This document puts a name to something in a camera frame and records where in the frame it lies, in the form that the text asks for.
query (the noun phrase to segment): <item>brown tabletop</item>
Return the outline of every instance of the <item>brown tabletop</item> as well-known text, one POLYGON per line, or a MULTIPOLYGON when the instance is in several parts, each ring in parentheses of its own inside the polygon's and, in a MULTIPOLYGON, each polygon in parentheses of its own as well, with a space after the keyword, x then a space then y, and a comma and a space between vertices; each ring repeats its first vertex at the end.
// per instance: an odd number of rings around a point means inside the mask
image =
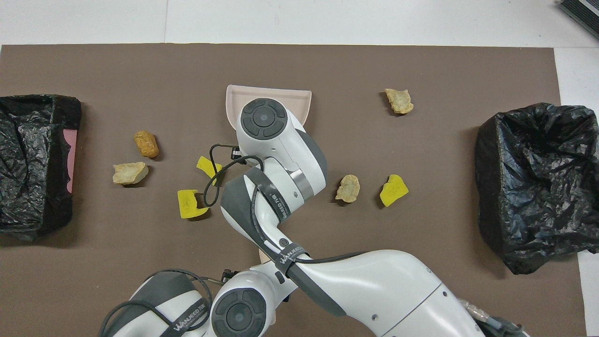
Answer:
MULTIPOLYGON (((524 324, 536 336, 585 334, 576 256, 512 275, 482 241, 474 185, 477 127, 500 111, 559 104, 552 49, 398 46, 136 44, 3 46, 0 95, 61 94, 84 105, 71 223, 31 244, 0 239, 0 335, 92 336, 145 277, 179 267, 218 278, 258 264, 256 248, 215 207, 180 219, 177 190, 202 190, 195 168, 213 143, 235 143, 228 84, 308 89, 305 128, 329 181, 282 225, 312 257, 399 249, 421 259, 458 297, 524 324), (395 116, 384 88, 408 89, 395 116), (161 154, 143 158, 136 131, 161 154), (111 181, 113 164, 145 161, 138 187, 111 181), (355 174, 358 201, 334 200, 355 174), (389 208, 378 194, 400 175, 410 193, 389 208)), ((216 156, 227 163, 226 150, 216 156)), ((234 167, 225 180, 247 168, 234 167)), ((266 336, 372 336, 300 291, 266 336)))

